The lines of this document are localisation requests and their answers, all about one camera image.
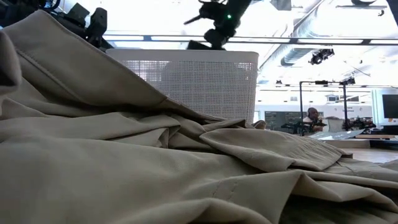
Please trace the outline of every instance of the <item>beige fabric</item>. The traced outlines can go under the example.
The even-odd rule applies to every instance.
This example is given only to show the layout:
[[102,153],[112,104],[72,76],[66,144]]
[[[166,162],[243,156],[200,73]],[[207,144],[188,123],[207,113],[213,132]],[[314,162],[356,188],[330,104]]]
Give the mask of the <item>beige fabric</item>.
[[42,11],[0,56],[0,223],[398,222],[395,164],[191,111]]

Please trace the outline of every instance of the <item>monitor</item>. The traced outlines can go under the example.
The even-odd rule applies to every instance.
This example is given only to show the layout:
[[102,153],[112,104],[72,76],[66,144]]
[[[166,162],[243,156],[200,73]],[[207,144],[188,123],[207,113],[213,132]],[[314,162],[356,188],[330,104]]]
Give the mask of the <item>monitor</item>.
[[383,95],[384,118],[398,118],[398,95]]

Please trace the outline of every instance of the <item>metal beam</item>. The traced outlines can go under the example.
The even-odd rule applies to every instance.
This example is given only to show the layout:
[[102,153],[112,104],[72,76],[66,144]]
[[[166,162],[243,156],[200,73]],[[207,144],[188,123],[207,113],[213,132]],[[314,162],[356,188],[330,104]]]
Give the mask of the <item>metal beam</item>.
[[[206,42],[202,36],[182,35],[119,35],[106,34],[103,36],[110,42]],[[331,47],[334,45],[346,46],[397,46],[398,39],[376,38],[298,38],[298,37],[233,37],[230,44],[286,44],[286,45],[316,45]]]

